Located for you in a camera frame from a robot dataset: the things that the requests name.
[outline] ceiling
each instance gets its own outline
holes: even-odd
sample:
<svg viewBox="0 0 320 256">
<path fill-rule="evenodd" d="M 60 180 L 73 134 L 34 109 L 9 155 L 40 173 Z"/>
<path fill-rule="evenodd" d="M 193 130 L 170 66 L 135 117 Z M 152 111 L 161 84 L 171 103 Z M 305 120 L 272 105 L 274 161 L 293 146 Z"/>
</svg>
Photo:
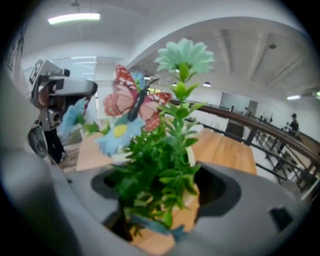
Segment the ceiling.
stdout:
<svg viewBox="0 0 320 256">
<path fill-rule="evenodd" d="M 204 42 L 207 50 L 214 53 L 213 73 L 249 78 L 256 81 L 257 86 L 281 91 L 286 96 L 320 90 L 317 55 L 304 37 L 288 38 L 245 28 L 212 28 L 194 31 L 185 37 L 194 42 Z M 270 48 L 272 44 L 276 46 L 274 49 Z M 157 72 L 158 64 L 154 63 L 157 57 L 155 51 L 133 69 L 162 78 L 169 76 L 166 71 Z"/>
<path fill-rule="evenodd" d="M 269 6 L 271 1 L 251 1 L 249 4 L 249 0 L 242 0 L 239 5 L 237 0 L 198 0 L 198 3 L 191 0 L 78 0 L 79 8 L 71 6 L 74 1 L 47 0 L 35 11 L 24 38 L 23 55 L 27 58 L 32 56 L 26 63 L 34 63 L 39 52 L 42 54 L 52 48 L 53 54 L 47 52 L 51 60 L 81 55 L 125 60 L 128 56 L 129 66 L 133 69 L 156 74 L 154 60 L 158 56 L 157 49 L 167 41 L 177 42 L 186 37 L 194 42 L 204 42 L 208 50 L 214 52 L 214 74 L 246 78 L 264 90 L 281 92 L 281 96 L 301 94 L 320 86 L 317 60 L 307 37 L 301 30 L 293 29 L 295 25 L 288 25 L 291 18 L 287 17 L 287 21 L 281 23 L 285 20 L 285 13 L 278 7 Z M 232 12 L 226 1 L 229 4 L 233 2 Z M 243 14 L 237 14 L 241 8 Z M 259 15 L 273 15 L 273 23 L 268 23 L 265 17 L 256 18 L 255 10 Z M 78 11 L 99 12 L 101 20 L 57 25 L 48 23 L 49 18 Z M 231 15 L 247 19 L 232 19 Z M 88 48 L 79 44 L 93 41 L 108 47 L 92 44 L 88 52 Z M 61 50 L 59 57 L 52 58 L 66 44 L 67 50 Z M 70 53 L 76 44 L 79 49 Z M 101 46 L 99 53 L 92 51 L 92 46 L 96 45 Z M 169 77 L 166 72 L 156 75 Z"/>
</svg>

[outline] light blue flower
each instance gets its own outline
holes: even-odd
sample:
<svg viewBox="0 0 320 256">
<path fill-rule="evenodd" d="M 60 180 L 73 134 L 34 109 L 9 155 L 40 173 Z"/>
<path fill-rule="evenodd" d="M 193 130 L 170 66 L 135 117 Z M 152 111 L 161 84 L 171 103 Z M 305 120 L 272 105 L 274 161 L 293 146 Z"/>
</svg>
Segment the light blue flower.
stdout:
<svg viewBox="0 0 320 256">
<path fill-rule="evenodd" d="M 168 70 L 170 73 L 179 69 L 181 63 L 186 63 L 190 73 L 206 73 L 213 69 L 210 63 L 214 62 L 214 53 L 206 51 L 207 46 L 203 42 L 194 44 L 186 38 L 178 43 L 168 42 L 166 48 L 158 50 L 160 57 L 154 62 L 159 63 L 157 71 Z"/>
<path fill-rule="evenodd" d="M 131 72 L 130 75 L 131 75 L 132 79 L 135 81 L 135 83 L 137 84 L 137 86 L 141 90 L 143 90 L 143 88 L 145 88 L 145 86 L 146 86 L 145 76 L 141 72 L 138 72 L 138 71 Z"/>
<path fill-rule="evenodd" d="M 184 225 L 180 225 L 179 227 L 175 228 L 175 229 L 168 229 L 165 227 L 165 225 L 163 225 L 162 223 L 155 221 L 155 220 L 150 220 L 147 219 L 145 217 L 141 217 L 138 215 L 134 215 L 132 214 L 130 216 L 130 222 L 134 223 L 134 224 L 140 224 L 142 225 L 144 228 L 149 229 L 153 232 L 162 234 L 162 235 L 172 235 L 174 238 L 175 242 L 180 241 L 183 237 L 185 237 L 187 235 L 186 232 L 184 232 Z"/>
<path fill-rule="evenodd" d="M 146 122 L 141 118 L 136 118 L 132 122 L 117 123 L 105 136 L 95 140 L 99 143 L 99 150 L 103 154 L 111 157 L 118 152 L 120 146 L 126 147 L 130 144 L 130 140 L 134 136 L 141 135 L 141 128 Z"/>
<path fill-rule="evenodd" d="M 87 100 L 85 98 L 79 99 L 74 105 L 70 105 L 62 117 L 60 125 L 61 135 L 63 137 L 72 133 L 73 128 L 79 122 L 79 115 L 83 115 L 85 112 L 85 104 Z"/>
</svg>

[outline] ceiling light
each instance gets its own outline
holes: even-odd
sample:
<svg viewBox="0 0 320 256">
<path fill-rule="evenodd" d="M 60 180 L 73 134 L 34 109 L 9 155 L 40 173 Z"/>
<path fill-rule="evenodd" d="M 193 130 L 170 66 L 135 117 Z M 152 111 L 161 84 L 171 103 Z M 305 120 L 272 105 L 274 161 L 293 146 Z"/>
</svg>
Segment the ceiling light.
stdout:
<svg viewBox="0 0 320 256">
<path fill-rule="evenodd" d="M 298 100 L 300 98 L 301 98 L 300 95 L 293 95 L 293 96 L 286 97 L 288 101 Z"/>
<path fill-rule="evenodd" d="M 53 24 L 58 24 L 62 22 L 72 22 L 72 21 L 83 21 L 83 20 L 100 20 L 100 13 L 73 13 L 62 16 L 57 16 L 49 18 L 48 22 Z"/>
<path fill-rule="evenodd" d="M 96 61 L 78 61 L 74 62 L 73 64 L 96 64 Z"/>
<path fill-rule="evenodd" d="M 83 59 L 95 59 L 96 56 L 75 56 L 71 57 L 71 60 L 83 60 Z"/>
<path fill-rule="evenodd" d="M 211 83 L 205 82 L 205 83 L 203 84 L 203 86 L 204 86 L 204 87 L 211 87 Z"/>
</svg>

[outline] ceiling beam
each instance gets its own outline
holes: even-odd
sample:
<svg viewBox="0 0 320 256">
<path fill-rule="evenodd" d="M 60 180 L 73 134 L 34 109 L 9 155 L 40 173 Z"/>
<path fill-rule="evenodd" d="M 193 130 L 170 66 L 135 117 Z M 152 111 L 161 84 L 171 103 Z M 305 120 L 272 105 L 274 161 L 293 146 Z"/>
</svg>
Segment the ceiling beam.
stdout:
<svg viewBox="0 0 320 256">
<path fill-rule="evenodd" d="M 230 52 L 226 44 L 226 39 L 225 37 L 223 37 L 220 29 L 214 30 L 213 35 L 216 38 L 217 43 L 219 44 L 219 47 L 221 49 L 221 54 L 225 63 L 226 70 L 228 74 L 231 74 L 232 67 L 231 67 L 231 60 L 230 60 Z"/>
<path fill-rule="evenodd" d="M 258 65 L 260 63 L 262 54 L 264 53 L 264 50 L 265 50 L 265 46 L 266 46 L 266 43 L 267 43 L 267 38 L 268 38 L 268 33 L 259 32 L 258 38 L 257 38 L 258 42 L 256 44 L 256 48 L 255 48 L 255 51 L 254 51 L 253 59 L 252 59 L 252 62 L 251 62 L 251 67 L 250 67 L 249 73 L 248 73 L 248 76 L 250 78 L 253 78 L 253 76 L 256 73 L 256 70 L 257 70 L 257 67 L 258 67 Z"/>
<path fill-rule="evenodd" d="M 290 72 L 296 69 L 305 58 L 305 51 L 300 51 L 292 56 L 272 77 L 267 79 L 266 86 L 274 85 L 276 82 L 284 79 Z"/>
</svg>

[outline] wooden table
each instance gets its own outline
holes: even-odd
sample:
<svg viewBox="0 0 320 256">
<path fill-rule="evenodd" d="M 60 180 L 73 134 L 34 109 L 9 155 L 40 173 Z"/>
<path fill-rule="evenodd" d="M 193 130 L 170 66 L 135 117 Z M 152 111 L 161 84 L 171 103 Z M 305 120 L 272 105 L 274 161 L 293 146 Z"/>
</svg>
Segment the wooden table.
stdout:
<svg viewBox="0 0 320 256">
<path fill-rule="evenodd" d="M 101 136 L 101 133 L 96 133 L 83 139 L 79 149 L 77 171 L 114 163 L 111 157 L 99 151 L 99 144 L 95 143 L 95 140 Z M 198 138 L 199 141 L 192 146 L 196 161 L 230 167 L 249 174 L 257 174 L 256 163 L 249 146 L 210 129 L 203 129 L 198 134 Z"/>
<path fill-rule="evenodd" d="M 210 129 L 203 129 L 198 138 L 199 141 L 192 146 L 197 161 L 257 175 L 256 162 L 249 146 Z"/>
</svg>

